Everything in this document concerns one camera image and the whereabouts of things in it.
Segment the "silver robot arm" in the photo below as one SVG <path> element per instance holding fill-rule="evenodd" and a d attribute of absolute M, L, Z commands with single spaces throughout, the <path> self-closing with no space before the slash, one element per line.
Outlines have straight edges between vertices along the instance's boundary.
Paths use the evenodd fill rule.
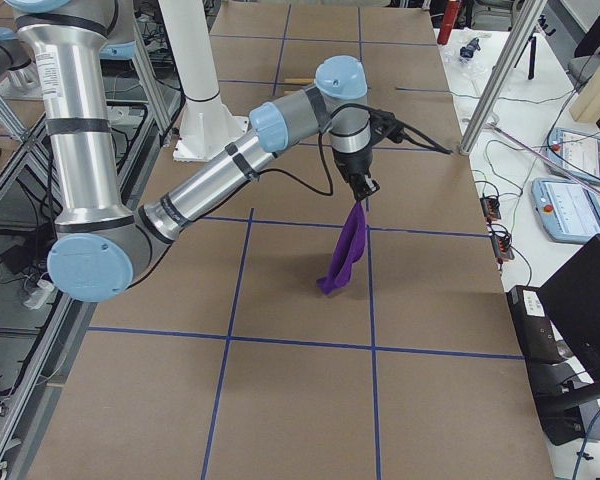
<path fill-rule="evenodd" d="M 62 292 L 103 302 L 134 285 L 179 234 L 297 143 L 328 134 L 335 164 L 356 200 L 374 194 L 362 63 L 340 55 L 322 62 L 312 84 L 235 117 L 223 104 L 204 7 L 164 1 L 164 25 L 186 98 L 184 139 L 203 167 L 158 201 L 122 201 L 100 55 L 134 36 L 129 1 L 15 1 L 18 34 L 34 51 L 63 209 L 47 269 Z"/>

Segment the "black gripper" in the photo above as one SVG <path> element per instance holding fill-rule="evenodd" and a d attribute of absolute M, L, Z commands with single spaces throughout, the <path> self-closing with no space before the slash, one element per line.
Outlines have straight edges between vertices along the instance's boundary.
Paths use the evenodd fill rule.
<path fill-rule="evenodd" d="M 356 152 L 341 152 L 332 148 L 334 163 L 343 180 L 350 186 L 354 200 L 362 202 L 380 189 L 371 177 L 372 147 L 367 145 Z"/>

